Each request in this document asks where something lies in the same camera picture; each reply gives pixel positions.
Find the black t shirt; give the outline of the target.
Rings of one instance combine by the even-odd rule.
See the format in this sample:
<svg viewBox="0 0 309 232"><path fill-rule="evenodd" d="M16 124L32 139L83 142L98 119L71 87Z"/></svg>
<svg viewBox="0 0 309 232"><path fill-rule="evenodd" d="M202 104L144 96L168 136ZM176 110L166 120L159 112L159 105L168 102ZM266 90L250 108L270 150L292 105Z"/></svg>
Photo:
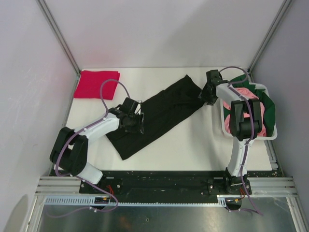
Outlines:
<svg viewBox="0 0 309 232"><path fill-rule="evenodd" d="M188 75L141 104L144 133L118 129L107 134L122 160L126 160L154 142L200 109L201 88Z"/></svg>

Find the magenta t shirt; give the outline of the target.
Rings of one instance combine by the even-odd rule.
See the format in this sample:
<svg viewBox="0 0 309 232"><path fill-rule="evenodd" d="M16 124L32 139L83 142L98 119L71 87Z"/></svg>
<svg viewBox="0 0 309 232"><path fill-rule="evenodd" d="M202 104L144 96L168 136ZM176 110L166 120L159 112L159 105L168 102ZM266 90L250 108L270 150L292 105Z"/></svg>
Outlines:
<svg viewBox="0 0 309 232"><path fill-rule="evenodd" d="M120 73L118 71L82 71L74 98L100 99L100 87L109 79L119 81ZM117 85L114 81L104 85L103 98L105 100L113 99Z"/></svg>

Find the white plastic laundry bin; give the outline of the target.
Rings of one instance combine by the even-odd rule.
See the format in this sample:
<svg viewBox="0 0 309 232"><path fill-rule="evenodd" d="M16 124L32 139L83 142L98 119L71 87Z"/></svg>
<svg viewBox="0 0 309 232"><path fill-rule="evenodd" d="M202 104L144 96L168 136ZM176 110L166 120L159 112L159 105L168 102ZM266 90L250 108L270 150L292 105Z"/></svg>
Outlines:
<svg viewBox="0 0 309 232"><path fill-rule="evenodd" d="M275 103L269 97L268 90L266 86L258 83L244 82L241 84L233 84L234 88L246 88L252 94L258 97L262 105L264 106L263 113L263 128L265 132L258 134L257 140L274 140L277 137L277 128L276 128L276 109Z"/></svg>

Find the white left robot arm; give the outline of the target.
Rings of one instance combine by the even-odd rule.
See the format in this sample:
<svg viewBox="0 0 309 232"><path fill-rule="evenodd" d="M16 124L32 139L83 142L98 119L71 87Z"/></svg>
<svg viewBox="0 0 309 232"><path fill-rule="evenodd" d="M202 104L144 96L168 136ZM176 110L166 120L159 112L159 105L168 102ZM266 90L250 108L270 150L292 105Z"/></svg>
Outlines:
<svg viewBox="0 0 309 232"><path fill-rule="evenodd" d="M141 108L141 102L127 97L122 104L108 109L89 125L75 129L63 127L50 155L55 169L61 168L68 175L90 182L89 186L94 192L102 193L107 182L102 178L103 172L87 161L88 147L117 129L143 134L144 113L137 108Z"/></svg>

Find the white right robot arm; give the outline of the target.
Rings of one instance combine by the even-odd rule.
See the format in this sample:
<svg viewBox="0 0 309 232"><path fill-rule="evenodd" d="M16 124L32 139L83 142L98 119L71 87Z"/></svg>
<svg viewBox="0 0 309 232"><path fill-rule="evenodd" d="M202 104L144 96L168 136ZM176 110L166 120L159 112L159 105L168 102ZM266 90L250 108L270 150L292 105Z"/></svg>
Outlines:
<svg viewBox="0 0 309 232"><path fill-rule="evenodd" d="M241 94L222 78L218 70L206 72L206 79L199 98L207 105L214 105L221 99L230 106L229 129L233 136L233 148L223 189L228 194L234 194L245 183L247 156L263 127L260 101Z"/></svg>

